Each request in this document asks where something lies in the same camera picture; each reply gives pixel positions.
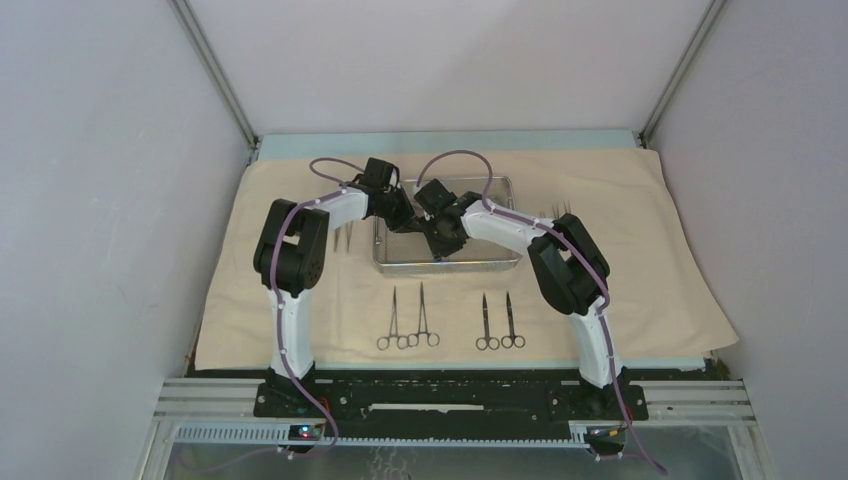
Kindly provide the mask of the metal surgical instrument tray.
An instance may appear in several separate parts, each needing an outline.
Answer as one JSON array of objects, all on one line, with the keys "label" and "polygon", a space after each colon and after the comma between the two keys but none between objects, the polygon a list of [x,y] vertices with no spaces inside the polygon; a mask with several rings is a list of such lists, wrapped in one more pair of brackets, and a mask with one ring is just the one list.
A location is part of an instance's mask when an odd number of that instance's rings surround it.
[{"label": "metal surgical instrument tray", "polygon": [[[482,193],[486,177],[447,177],[439,179],[447,190],[461,196],[466,192]],[[416,215],[423,210],[413,198],[415,179],[401,181]],[[488,192],[489,200],[497,206],[515,209],[511,180],[495,176]],[[495,243],[469,239],[463,249],[443,260],[436,260],[422,233],[396,233],[388,229],[381,218],[373,219],[373,261],[378,270],[388,276],[427,274],[479,273],[504,271],[514,268],[521,258],[512,250]]]}]

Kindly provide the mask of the metal hemostat clamp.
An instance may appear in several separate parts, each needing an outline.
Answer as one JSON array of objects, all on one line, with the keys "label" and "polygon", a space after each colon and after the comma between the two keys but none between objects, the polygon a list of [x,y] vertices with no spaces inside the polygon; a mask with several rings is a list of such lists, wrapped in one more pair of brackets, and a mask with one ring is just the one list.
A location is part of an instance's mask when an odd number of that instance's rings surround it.
[{"label": "metal hemostat clamp", "polygon": [[399,332],[397,289],[393,288],[388,332],[377,338],[376,347],[379,351],[388,350],[394,345],[398,350],[410,347],[409,339]]},{"label": "metal hemostat clamp", "polygon": [[416,348],[421,345],[437,347],[441,343],[440,336],[431,331],[429,328],[423,283],[419,284],[419,311],[417,327],[414,332],[406,336],[406,339],[409,348]]}]

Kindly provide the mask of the thin metal needle tweezers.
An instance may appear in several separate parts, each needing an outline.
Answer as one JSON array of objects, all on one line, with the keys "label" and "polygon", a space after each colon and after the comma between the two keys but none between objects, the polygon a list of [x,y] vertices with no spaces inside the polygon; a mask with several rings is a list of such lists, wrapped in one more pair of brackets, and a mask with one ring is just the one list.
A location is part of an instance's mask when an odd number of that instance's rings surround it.
[{"label": "thin metal needle tweezers", "polygon": [[564,215],[571,215],[572,208],[568,200],[561,200],[559,203],[552,203],[550,206],[549,217],[558,219]]}]

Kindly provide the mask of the metal surgical scissors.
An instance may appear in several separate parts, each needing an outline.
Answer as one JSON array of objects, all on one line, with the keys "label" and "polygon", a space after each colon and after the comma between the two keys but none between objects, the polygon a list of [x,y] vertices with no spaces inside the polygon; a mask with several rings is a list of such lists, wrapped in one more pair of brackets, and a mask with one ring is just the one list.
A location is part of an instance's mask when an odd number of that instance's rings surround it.
[{"label": "metal surgical scissors", "polygon": [[526,345],[526,339],[523,335],[519,335],[516,332],[513,303],[509,291],[505,294],[505,309],[508,333],[501,337],[501,346],[505,349],[524,348]]}]

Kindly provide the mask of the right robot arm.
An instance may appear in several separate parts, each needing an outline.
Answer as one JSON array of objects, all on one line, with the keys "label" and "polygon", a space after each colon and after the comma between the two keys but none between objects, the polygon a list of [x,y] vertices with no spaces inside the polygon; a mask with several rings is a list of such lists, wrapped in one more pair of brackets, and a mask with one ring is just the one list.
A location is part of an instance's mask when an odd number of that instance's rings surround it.
[{"label": "right robot arm", "polygon": [[576,334],[579,372],[589,383],[581,392],[583,408],[596,418],[616,411],[622,403],[614,384],[621,365],[603,319],[610,268],[582,221],[572,214],[533,217],[476,192],[457,196],[438,180],[416,187],[414,199],[423,209],[421,226],[435,258],[458,252],[469,240],[482,240],[530,261],[542,297],[570,319]]}]

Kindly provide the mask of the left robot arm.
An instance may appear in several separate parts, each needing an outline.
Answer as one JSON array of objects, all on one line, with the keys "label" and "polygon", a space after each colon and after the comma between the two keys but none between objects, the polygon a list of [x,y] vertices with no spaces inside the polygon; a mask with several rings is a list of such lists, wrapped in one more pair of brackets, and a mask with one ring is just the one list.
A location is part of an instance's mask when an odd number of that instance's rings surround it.
[{"label": "left robot arm", "polygon": [[393,232],[420,232],[412,203],[400,185],[398,166],[370,158],[353,180],[304,202],[272,202],[253,257],[254,270],[271,301],[275,353],[272,371],[289,380],[277,402],[292,416],[316,403],[315,388],[301,380],[313,368],[312,290],[322,277],[331,231],[369,217]]}]

